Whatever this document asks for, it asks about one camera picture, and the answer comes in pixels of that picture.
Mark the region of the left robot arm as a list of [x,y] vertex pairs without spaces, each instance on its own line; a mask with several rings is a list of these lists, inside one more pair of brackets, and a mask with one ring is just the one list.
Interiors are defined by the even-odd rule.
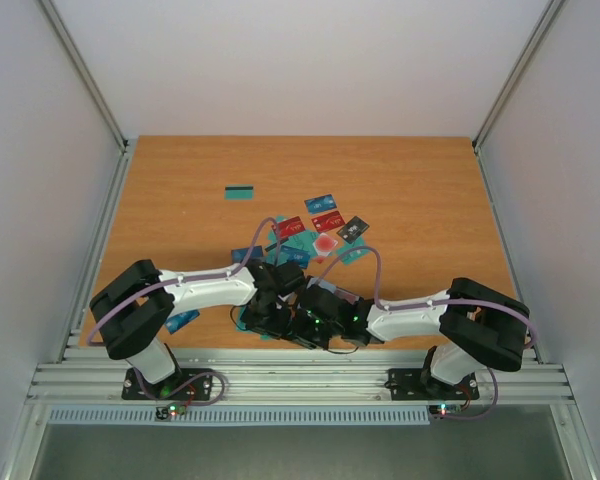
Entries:
[[88,343],[106,349],[112,360],[124,360],[143,376],[159,398],[175,395],[182,375],[158,333],[167,320],[193,310],[243,306],[251,301],[277,302],[305,283],[300,266],[278,266],[259,259],[194,272],[160,270],[139,260],[90,301],[96,326]]

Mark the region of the teal VIP card bottom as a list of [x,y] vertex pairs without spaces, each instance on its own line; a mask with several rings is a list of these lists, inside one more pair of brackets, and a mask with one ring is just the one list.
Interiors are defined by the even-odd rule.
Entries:
[[250,334],[250,335],[257,335],[263,341],[270,340],[269,336],[267,336],[265,334],[260,334],[260,333],[257,333],[257,332],[254,332],[254,331],[248,329],[246,324],[242,321],[240,315],[237,312],[234,313],[232,320],[233,320],[235,328],[238,332],[244,333],[244,334]]

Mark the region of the black leather card holder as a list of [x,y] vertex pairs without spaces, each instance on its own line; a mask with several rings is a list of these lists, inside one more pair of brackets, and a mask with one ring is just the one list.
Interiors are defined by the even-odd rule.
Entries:
[[315,277],[310,277],[307,282],[307,286],[311,287],[312,285],[318,285],[319,287],[333,293],[336,297],[345,300],[350,304],[355,304],[360,299],[359,295],[356,295],[344,288],[338,287],[326,280],[321,280],[318,282]]

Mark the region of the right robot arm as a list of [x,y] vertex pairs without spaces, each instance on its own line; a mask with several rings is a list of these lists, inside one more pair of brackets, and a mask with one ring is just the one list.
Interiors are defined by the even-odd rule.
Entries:
[[428,297],[353,302],[314,281],[295,301],[284,338],[327,350],[334,337],[362,348],[439,334],[448,342],[428,350],[410,387],[398,387],[443,399],[482,367],[519,371],[530,332],[528,315],[522,303],[468,278],[456,278],[448,289]]

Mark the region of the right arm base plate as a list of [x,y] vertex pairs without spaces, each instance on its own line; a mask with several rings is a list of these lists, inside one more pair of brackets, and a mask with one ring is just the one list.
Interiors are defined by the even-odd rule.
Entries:
[[394,368],[387,372],[384,387],[393,401],[463,401],[480,398],[474,374],[463,378],[459,384],[450,385],[430,377],[422,369]]

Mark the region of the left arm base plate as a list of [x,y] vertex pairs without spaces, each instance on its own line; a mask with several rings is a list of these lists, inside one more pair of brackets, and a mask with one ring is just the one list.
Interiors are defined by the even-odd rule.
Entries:
[[[207,401],[211,398],[211,388],[214,386],[210,369],[184,368],[174,375],[156,384],[144,380],[145,389],[159,400]],[[121,398],[128,401],[149,400],[141,388],[133,368],[126,371],[123,381]]]

